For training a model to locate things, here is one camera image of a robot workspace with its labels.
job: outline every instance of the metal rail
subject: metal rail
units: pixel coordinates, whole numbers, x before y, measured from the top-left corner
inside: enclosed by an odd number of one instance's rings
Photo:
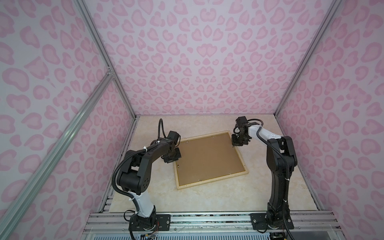
[[[136,129],[138,121],[139,121],[139,117],[137,117],[135,120],[132,121],[131,126],[129,127],[129,131],[127,133],[127,137],[126,137],[124,144],[121,148],[120,158],[118,159],[118,161],[116,161],[113,169],[116,169],[117,165],[123,160],[126,151],[128,151],[128,147],[129,147],[129,144],[131,143],[131,140],[132,140],[132,137],[133,137],[133,134],[134,134],[134,131]],[[112,180],[112,176],[109,178],[108,187],[106,188],[106,190],[103,194],[103,198],[102,198],[102,201],[100,202],[100,205],[98,207],[97,212],[108,211],[109,207],[112,204],[113,188],[112,188],[111,180]]]
[[[293,91],[293,88],[295,87],[296,83],[299,81],[302,72],[304,71],[305,67],[308,65],[309,61],[311,60],[311,57],[313,56],[316,48],[320,44],[320,41],[322,40],[323,36],[331,26],[331,23],[333,22],[336,16],[336,13],[339,10],[339,7],[341,6],[342,2],[343,0],[332,1],[331,6],[329,7],[327,13],[325,14],[325,17],[321,22],[320,27],[318,28],[315,36],[313,37],[311,44],[307,49],[307,52],[303,57],[303,60],[301,61],[299,67],[297,68],[295,74],[293,75],[291,82],[289,83],[286,91],[283,94],[283,97],[281,98],[279,105],[276,108],[275,116],[278,116],[281,113],[285,103],[288,100],[288,97],[291,95]]]
[[[279,127],[280,127],[281,132],[283,133],[283,136],[286,136],[286,133],[284,132],[284,129],[281,127],[281,125],[280,125],[280,123],[279,123],[279,120],[277,119],[276,116],[275,116],[275,118],[276,118],[276,122],[277,122],[277,124],[278,124]],[[305,171],[303,170],[303,166],[301,165],[301,162],[300,162],[300,161],[297,161],[297,168],[299,169],[299,171],[300,171],[300,173],[301,173],[301,175],[302,175],[302,177],[303,177],[303,179],[304,179],[304,182],[305,182],[305,184],[307,185],[307,188],[308,188],[308,190],[309,190],[309,192],[310,192],[310,194],[311,194],[311,196],[312,196],[312,198],[313,198],[314,203],[316,204],[317,209],[318,209],[318,210],[326,210],[326,209],[324,208],[323,203],[321,202],[321,200],[320,200],[319,197],[317,196],[316,191],[314,190],[314,188],[313,188],[313,186],[312,186],[312,184],[311,184],[310,179],[308,178],[307,174],[306,174]]]
[[[250,213],[265,212],[169,212],[170,230],[162,233],[256,232]],[[292,232],[339,232],[340,224],[331,211],[291,211],[295,229]],[[129,223],[123,213],[91,214],[83,234],[126,233]]]
[[[84,0],[73,0],[73,1],[79,10],[79,13],[80,13],[82,19],[84,20],[85,25],[87,26],[87,29],[88,29],[89,33],[91,34],[91,37],[92,37],[93,41],[95,42],[97,49],[100,52],[100,56],[102,57],[102,59],[105,63],[105,66],[109,69],[111,74],[115,76],[114,81],[116,83],[119,94],[120,94],[121,98],[123,99],[124,104],[128,108],[131,117],[133,119],[135,119],[136,115],[133,111],[132,105],[130,104],[129,99],[127,97],[127,94],[124,91],[124,88],[122,87],[120,79],[116,74],[115,68],[113,67],[112,61],[107,54],[107,51],[103,45],[103,41],[101,40],[101,37],[100,37],[100,35],[96,29],[96,26],[93,22],[92,16],[88,10],[87,5],[85,4]]]
[[[113,76],[110,74],[106,74],[104,76],[91,96],[81,107],[78,114],[70,122],[63,135],[56,142],[53,149],[49,152],[44,161],[40,164],[39,168],[32,175],[31,179],[25,185],[21,193],[9,206],[8,210],[2,217],[2,221],[0,222],[0,239],[8,239],[12,234],[19,221],[22,219],[25,212],[28,210],[29,206],[45,184],[46,180],[51,175],[57,163],[64,156],[65,151],[83,126],[85,120],[92,112],[100,97],[103,95],[112,78]]]

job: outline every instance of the robotic arm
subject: robotic arm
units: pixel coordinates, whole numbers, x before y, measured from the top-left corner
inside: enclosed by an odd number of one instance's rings
[[[151,145],[144,147],[139,151],[129,150],[126,152],[123,161],[115,169],[112,176],[112,187],[120,194],[126,195],[132,199],[136,206],[136,213],[131,216],[129,230],[132,236],[132,228],[135,230],[152,230],[159,220],[156,219],[156,208],[149,198],[147,188],[151,180],[152,163],[161,157],[165,163],[177,161],[180,157],[179,148],[176,146],[180,135],[177,132],[170,131],[165,136],[164,127],[162,132],[164,137],[160,137],[159,121],[158,138],[153,140]]]
[[[272,192],[265,216],[266,223],[272,229],[282,225],[288,229],[287,222],[291,222],[288,206],[289,180],[293,168],[297,165],[292,139],[264,129],[263,121],[259,119],[247,120],[245,116],[236,119],[233,132],[233,146],[248,145],[252,138],[258,139],[267,146],[266,163],[272,173]]]
[[[162,126],[162,119],[159,121],[157,139],[153,140],[150,146],[144,147],[142,150],[129,150],[126,152],[123,161],[112,175],[113,189],[120,194],[129,196],[136,206],[136,212],[129,220],[129,231],[132,239],[135,238],[132,233],[133,228],[139,231],[149,231],[153,230],[156,225],[158,229],[160,225],[159,219],[161,216],[156,216],[156,208],[147,192],[151,180],[152,163],[159,157],[165,163],[177,161],[181,157],[176,145],[180,135],[177,132],[170,131],[166,137],[162,127],[164,137],[160,137],[160,126]],[[284,226],[284,229],[290,235],[288,229],[292,229],[293,225],[287,224],[287,222],[291,222],[288,206],[288,188],[293,168],[297,165],[292,139],[264,129],[263,122],[259,119],[247,120],[245,116],[236,119],[236,126],[233,132],[233,146],[248,145],[252,138],[257,138],[267,146],[266,162],[272,173],[272,192],[268,203],[268,210],[259,221],[263,221],[271,229],[278,229]],[[254,229],[259,230],[260,228],[254,225]]]

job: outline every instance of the wire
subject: wire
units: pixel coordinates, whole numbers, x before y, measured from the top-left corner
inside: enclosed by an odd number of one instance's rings
[[[153,230],[153,232],[151,232],[151,233],[147,233],[146,235],[151,235],[151,234],[153,234],[154,232],[156,232],[156,231],[159,229],[159,225],[160,225],[160,223],[156,221],[156,222],[155,222],[155,226],[156,226],[155,230]]]
[[[126,210],[125,212],[124,212],[124,215],[123,215],[123,217],[124,217],[124,220],[125,221],[127,221],[127,222],[129,222],[129,220],[127,219],[127,218],[125,218],[125,213],[126,212],[133,212],[133,213],[136,213],[134,210]]]
[[[263,122],[262,120],[260,120],[260,119],[257,119],[257,118],[249,119],[248,122],[249,122],[249,121],[259,121],[259,122],[261,123],[261,124],[260,124],[261,126],[264,125],[264,122]]]
[[[181,141],[181,136],[179,135],[179,143],[175,147],[178,147],[180,145],[180,141]]]
[[[264,125],[263,121],[260,120],[260,119],[250,119],[250,120],[248,120],[248,121],[260,121],[260,122],[261,122],[261,126]],[[280,152],[279,150],[277,150],[276,148],[274,148],[274,147],[272,146],[272,144],[270,144],[269,142],[265,141],[265,139],[263,139],[262,137],[260,137],[259,132],[261,131],[261,129],[262,129],[262,127],[259,127],[259,129],[257,130],[257,132],[256,132],[257,137],[258,137],[263,143],[265,143],[268,147],[272,148],[272,150],[274,150],[274,151],[281,157],[281,159],[284,161],[286,170],[285,170],[285,193],[284,193],[283,201],[284,201],[284,202],[287,202],[287,200],[288,200],[288,187],[289,187],[289,181],[288,181],[288,179],[289,179],[289,165],[288,165],[288,162],[287,162],[287,160],[285,159],[285,157],[281,154],[281,152]],[[287,222],[286,222],[286,218],[285,218],[285,205],[286,205],[286,204],[283,203],[283,223],[284,223],[284,227],[285,227],[285,229],[286,229],[286,231],[287,231],[287,234],[290,236],[290,238],[291,238],[292,240],[295,240],[295,239],[293,238],[291,232],[289,231],[288,226],[287,226]]]
[[[131,240],[136,240],[135,236],[133,235],[131,225],[132,225],[132,224],[129,223],[129,227],[128,227],[129,234],[131,235]]]
[[[235,130],[236,130],[236,129],[238,129],[238,127],[237,127],[237,126],[236,126],[236,127],[233,129],[233,133],[234,133],[234,134],[239,134],[239,133],[240,133],[240,131],[239,131],[239,132],[235,132]]]
[[[258,223],[265,223],[266,227],[265,227],[265,230],[264,231],[259,231],[257,228],[256,228],[256,231],[258,231],[259,233],[265,233],[267,230],[268,230],[268,224],[266,222],[256,222],[256,225]]]
[[[163,123],[163,119],[161,118],[159,120],[159,126],[157,128],[157,138],[160,138],[160,126],[161,126],[161,130],[163,131],[163,136],[166,137],[166,133],[164,132],[164,123]]]

